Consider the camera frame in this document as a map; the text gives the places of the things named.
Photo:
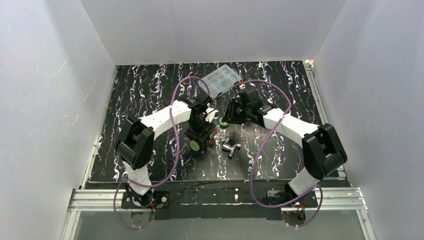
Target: black marble table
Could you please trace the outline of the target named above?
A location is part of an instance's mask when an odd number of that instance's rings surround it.
[[[226,62],[190,63],[161,65],[125,65],[117,67],[108,110],[105,117],[98,149],[89,183],[111,183],[126,177],[125,168],[114,151],[114,144],[124,119],[139,118],[158,111],[170,104],[176,84],[184,77],[204,77],[223,64],[233,68],[243,81],[262,79],[281,87],[293,103],[291,115],[303,121],[321,124],[308,78],[301,61],[272,62]],[[272,101],[282,109],[287,101],[274,89],[260,84],[258,89],[265,100]],[[181,95],[195,95],[201,89],[196,80],[187,81],[181,87]],[[213,120],[219,125],[219,118],[225,113],[228,101],[235,89],[215,100],[219,114]],[[246,125],[230,125],[217,128],[216,144],[203,152],[194,152],[184,136],[188,124],[179,125],[181,161],[173,173],[172,181],[225,181],[247,180],[253,159],[269,130],[248,122]],[[232,159],[221,151],[221,140],[231,138],[241,144]],[[173,152],[176,138],[168,130],[154,142],[153,156],[148,163],[150,179],[165,178],[174,163]],[[304,167],[302,148],[280,134],[274,134],[264,148],[256,169],[257,179],[292,179]]]

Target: cable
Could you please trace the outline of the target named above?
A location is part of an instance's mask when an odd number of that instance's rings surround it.
[[[177,95],[178,88],[187,79],[197,79],[198,81],[201,81],[206,86],[207,94],[208,95],[211,94],[211,92],[209,91],[209,87],[207,86],[206,82],[204,82],[200,77],[197,77],[197,76],[187,76],[187,77],[184,77],[181,81],[179,81],[179,83],[176,85],[175,89],[173,90],[172,98],[171,98],[171,106],[169,108],[169,117],[171,119],[173,132],[174,132],[175,137],[176,137],[176,151],[175,151],[175,161],[173,163],[173,166],[172,166],[171,171],[169,172],[168,176],[165,177],[164,180],[162,180],[161,182],[159,182],[157,184],[145,185],[145,184],[141,184],[141,183],[138,183],[136,181],[133,181],[133,180],[129,179],[128,181],[130,183],[135,184],[135,185],[140,186],[140,187],[143,187],[143,188],[151,188],[151,189],[152,188],[157,188],[157,187],[163,185],[164,183],[166,183],[171,178],[171,176],[174,173],[175,169],[177,169],[178,161],[180,160],[180,135],[178,134],[177,125],[175,124],[174,117],[172,115],[172,104],[175,101],[175,97]]]
[[[164,183],[166,183],[166,182],[167,182],[167,181],[171,178],[171,176],[172,176],[172,174],[174,173],[175,169],[177,169],[178,161],[180,160],[180,135],[178,134],[177,125],[175,124],[174,117],[173,117],[173,115],[172,115],[172,104],[173,104],[173,103],[174,103],[174,101],[175,101],[175,97],[176,97],[176,95],[177,95],[177,90],[178,90],[178,88],[179,88],[179,87],[181,86],[181,84],[182,84],[184,81],[186,81],[187,79],[197,79],[197,80],[201,81],[201,82],[202,82],[202,83],[206,86],[207,94],[208,94],[208,95],[210,95],[210,94],[211,94],[211,92],[209,91],[209,87],[206,85],[206,82],[204,82],[201,78],[199,78],[199,77],[197,77],[197,76],[187,76],[187,77],[183,78],[181,81],[179,81],[179,82],[178,82],[178,84],[176,85],[176,87],[175,87],[175,89],[174,89],[174,91],[173,91],[173,93],[172,93],[171,104],[170,104],[170,108],[169,108],[169,117],[170,117],[170,119],[171,119],[173,132],[175,133],[175,138],[176,138],[175,162],[173,163],[173,166],[172,166],[171,171],[169,172],[168,176],[166,176],[166,177],[165,177],[165,179],[164,179],[164,180],[162,180],[161,182],[159,182],[159,183],[157,183],[157,184],[153,184],[153,185],[145,185],[145,184],[141,184],[141,183],[135,182],[135,181],[133,181],[133,180],[131,180],[131,179],[128,179],[128,182],[130,182],[130,183],[132,183],[132,184],[135,184],[135,185],[137,185],[137,186],[140,186],[140,187],[144,187],[144,188],[156,188],[156,187],[159,187],[159,186],[163,185]],[[120,219],[120,217],[118,216],[118,212],[117,212],[117,208],[116,208],[115,204],[116,204],[116,201],[117,201],[117,195],[118,195],[119,188],[121,187],[121,185],[122,185],[124,182],[126,182],[126,180],[127,180],[127,179],[122,180],[122,181],[118,184],[118,187],[116,188],[115,196],[113,197],[113,212],[115,213],[116,219],[118,219],[118,221],[120,222],[120,224],[121,224],[122,226],[126,227],[127,229],[131,229],[131,230],[143,229],[143,228],[145,228],[145,227],[149,226],[149,225],[150,225],[150,223],[152,223],[152,222],[155,220],[155,215],[153,215],[153,220],[152,220],[152,221],[150,221],[149,223],[147,223],[147,224],[146,224],[146,225],[144,225],[144,226],[138,226],[138,227],[134,227],[134,226],[128,226],[128,225],[126,225],[126,224],[125,224],[125,223],[124,223],[124,222]]]
[[[288,204],[291,204],[291,203],[294,203],[294,202],[296,202],[297,200],[299,200],[299,199],[301,199],[302,197],[304,197],[305,195],[307,195],[310,191],[312,191],[314,188],[313,187],[311,187],[310,189],[308,189],[307,191],[305,191],[304,193],[302,193],[302,194],[300,194],[299,196],[297,196],[297,197],[295,197],[295,198],[293,198],[292,200],[290,200],[290,201],[286,201],[286,202],[283,202],[283,203],[281,203],[281,204],[277,204],[277,205],[265,205],[265,204],[263,204],[263,203],[261,203],[257,198],[256,198],[256,196],[255,196],[255,193],[254,193],[254,189],[253,189],[253,177],[254,177],[254,175],[255,175],[255,168],[256,168],[256,166],[257,166],[257,164],[258,164],[258,159],[259,159],[259,156],[260,156],[260,154],[261,154],[261,152],[262,152],[262,150],[264,149],[264,146],[265,146],[265,144],[268,142],[268,140],[270,139],[270,137],[274,134],[274,132],[276,131],[276,129],[277,129],[277,127],[280,125],[280,123],[283,121],[283,119],[284,119],[284,117],[286,116],[286,114],[290,111],[290,109],[292,108],[292,103],[290,102],[290,99],[289,99],[289,97],[284,93],[284,91],[283,90],[281,90],[278,86],[276,86],[276,85],[274,85],[274,84],[272,84],[272,83],[270,83],[270,82],[267,82],[267,81],[264,81],[264,80],[260,80],[260,79],[255,79],[255,80],[248,80],[248,81],[245,81],[244,82],[244,84],[248,84],[248,83],[253,83],[253,82],[259,82],[259,83],[264,83],[264,84],[267,84],[267,85],[270,85],[270,86],[272,86],[272,87],[274,87],[276,90],[278,90],[280,93],[282,93],[282,95],[285,97],[285,99],[287,100],[287,102],[288,102],[288,107],[287,107],[287,109],[284,111],[284,113],[282,114],[282,116],[280,117],[280,119],[277,121],[277,123],[275,124],[275,126],[271,129],[271,131],[268,133],[268,135],[265,137],[265,139],[263,140],[263,142],[262,142],[262,144],[260,145],[260,147],[259,147],[259,150],[257,151],[257,154],[256,154],[256,156],[255,156],[255,158],[254,158],[254,160],[253,160],[253,164],[252,164],[252,167],[251,167],[251,170],[250,170],[250,175],[249,175],[249,189],[250,189],[250,195],[251,195],[251,197],[253,198],[253,200],[254,200],[254,202],[255,203],[257,203],[259,206],[261,206],[261,207],[263,207],[263,208],[267,208],[267,209],[273,209],[273,208],[281,208],[281,207],[283,207],[283,206],[286,206],[286,205],[288,205]],[[319,188],[319,190],[321,191],[321,196],[322,196],[322,189],[321,189],[321,187],[317,184],[316,185],[318,188]],[[320,210],[320,208],[321,208],[321,204],[322,204],[322,202],[323,202],[323,198],[321,197],[321,200],[320,200],[320,202],[319,202],[319,205],[318,205],[318,208],[316,209],[316,212],[314,213],[314,215],[308,220],[308,221],[306,221],[305,223],[303,223],[303,224],[301,224],[301,225],[299,225],[298,227],[303,227],[303,226],[305,226],[306,224],[308,224],[308,223],[310,223],[314,218],[315,218],[315,216],[318,214],[318,211]]]
[[[119,189],[120,189],[121,185],[122,185],[123,183],[125,183],[126,181],[127,181],[126,179],[122,180],[122,181],[118,184],[118,187],[116,188],[115,196],[113,196],[113,212],[115,213],[115,217],[116,217],[116,219],[118,219],[119,223],[120,223],[122,226],[126,227],[127,229],[131,229],[131,230],[144,229],[145,227],[147,227],[147,226],[149,226],[151,223],[153,223],[153,221],[155,220],[155,215],[154,215],[154,214],[153,214],[153,219],[152,219],[151,221],[149,221],[149,222],[148,222],[146,225],[144,225],[144,226],[128,226],[127,224],[125,224],[125,222],[123,222],[123,221],[120,219],[120,217],[119,217],[119,215],[118,215],[118,212],[117,212],[117,206],[116,206],[117,196],[118,196],[118,192],[119,192]]]

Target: small metal part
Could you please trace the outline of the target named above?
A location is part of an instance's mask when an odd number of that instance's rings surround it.
[[[231,159],[233,158],[234,151],[236,149],[240,150],[242,148],[242,145],[240,143],[236,143],[231,146],[229,142],[230,142],[230,139],[226,138],[226,139],[223,139],[221,143],[222,143],[222,150],[224,152],[229,152],[228,158]]]

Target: clear plastic container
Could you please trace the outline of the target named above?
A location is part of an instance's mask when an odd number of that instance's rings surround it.
[[[237,85],[241,79],[242,77],[226,64],[222,65],[220,68],[202,78],[202,80],[206,82],[206,85],[209,88],[210,97],[212,99],[216,99],[217,97],[226,93],[232,87]],[[202,82],[199,82],[199,86],[204,90],[205,93],[208,92]]]

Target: metal frame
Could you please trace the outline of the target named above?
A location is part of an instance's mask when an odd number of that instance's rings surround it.
[[[311,86],[312,94],[315,99],[319,115],[321,117],[322,123],[328,123],[326,111],[324,109],[323,103],[321,101],[320,92],[317,87],[317,82],[309,63],[303,62],[308,81]],[[105,108],[104,115],[106,115],[108,108]],[[103,129],[102,122],[99,132],[94,144],[91,158],[88,162],[83,182],[81,183],[81,190],[74,190],[71,196],[69,203],[67,217],[65,226],[63,229],[62,239],[63,240],[73,240],[75,233],[77,231],[78,222],[80,219],[81,212],[112,212],[113,211],[113,198],[115,196],[116,190],[114,189],[85,189],[86,182],[91,174],[93,168],[94,160],[96,157],[97,143],[99,141],[100,135],[102,134]],[[342,180],[346,179],[346,174],[344,167],[341,166],[337,169],[340,177],[328,177],[326,180]],[[325,187],[322,189],[322,207],[321,211],[331,211],[331,210],[356,210],[358,215],[358,220],[361,225],[363,235],[366,240],[375,240],[373,228],[371,226],[370,219],[368,217],[367,205],[365,203],[364,197],[362,195],[361,189],[358,187]],[[125,190],[120,189],[116,197],[116,206],[117,211],[132,211],[132,212],[149,212],[150,209],[122,209],[119,207],[123,193]],[[321,198],[320,191],[315,190],[316,200],[319,201]],[[316,207],[306,208],[305,210],[316,210]],[[283,207],[281,211],[294,211],[291,207]]]

